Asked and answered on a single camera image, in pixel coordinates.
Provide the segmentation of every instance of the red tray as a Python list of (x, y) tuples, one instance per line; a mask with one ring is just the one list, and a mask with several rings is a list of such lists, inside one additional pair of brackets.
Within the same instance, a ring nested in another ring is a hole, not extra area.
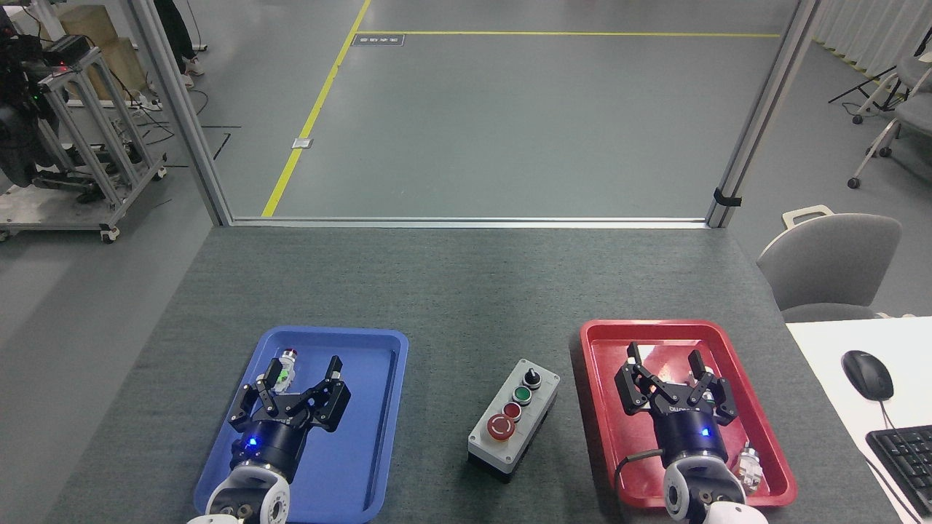
[(623, 502), (635, 507), (664, 507), (664, 467), (659, 457), (628, 463), (618, 486), (613, 486), (615, 467), (623, 457), (657, 448), (651, 415), (625, 415), (615, 387), (615, 374), (627, 359), (631, 341), (637, 342), (644, 366), (665, 381), (685, 382), (690, 369), (687, 356), (699, 350), (706, 365), (731, 382), (738, 407), (738, 418), (720, 427), (729, 468), (734, 467), (748, 440), (761, 455), (764, 479), (747, 503), (782, 506), (796, 499), (796, 479), (721, 327), (702, 320), (594, 320), (580, 329), (580, 338), (606, 472)]

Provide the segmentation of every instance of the white curtain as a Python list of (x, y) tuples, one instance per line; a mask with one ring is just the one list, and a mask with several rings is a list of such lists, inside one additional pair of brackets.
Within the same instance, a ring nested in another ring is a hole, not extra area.
[(930, 27), (932, 0), (828, 0), (815, 41), (874, 76), (912, 56)]

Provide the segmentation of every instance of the robotic arm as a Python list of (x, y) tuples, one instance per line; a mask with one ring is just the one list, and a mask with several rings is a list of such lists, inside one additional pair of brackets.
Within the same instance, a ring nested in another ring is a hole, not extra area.
[(301, 462), (308, 433), (332, 433), (343, 417), (350, 390), (334, 355), (323, 380), (303, 393), (275, 394), (281, 362), (273, 358), (255, 384), (243, 384), (227, 422), (242, 434), (231, 447), (230, 475), (213, 491), (207, 515), (188, 524), (284, 524), (290, 484)]
[(741, 481), (725, 464), (728, 452), (719, 426), (738, 416), (732, 387), (706, 369), (699, 351), (690, 353), (694, 384), (664, 382), (641, 360), (636, 342), (615, 375), (626, 415), (648, 411), (661, 449), (666, 512), (689, 524), (766, 524), (746, 505)]

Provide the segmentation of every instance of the red button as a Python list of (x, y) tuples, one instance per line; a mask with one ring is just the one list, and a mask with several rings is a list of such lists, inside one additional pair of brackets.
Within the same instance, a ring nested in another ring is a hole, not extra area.
[(516, 402), (509, 402), (506, 404), (502, 412), (511, 417), (515, 422), (521, 420), (521, 406)]
[(497, 415), (492, 415), (488, 419), (486, 428), (488, 429), (488, 434), (492, 435), (492, 438), (503, 442), (511, 438), (512, 434), (514, 434), (514, 420), (507, 415), (499, 413)]

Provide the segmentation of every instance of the green button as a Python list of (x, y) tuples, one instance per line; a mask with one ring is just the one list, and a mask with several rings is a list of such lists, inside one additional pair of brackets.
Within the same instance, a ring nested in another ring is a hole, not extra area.
[(514, 398), (518, 402), (527, 402), (530, 400), (530, 390), (524, 386), (514, 388)]

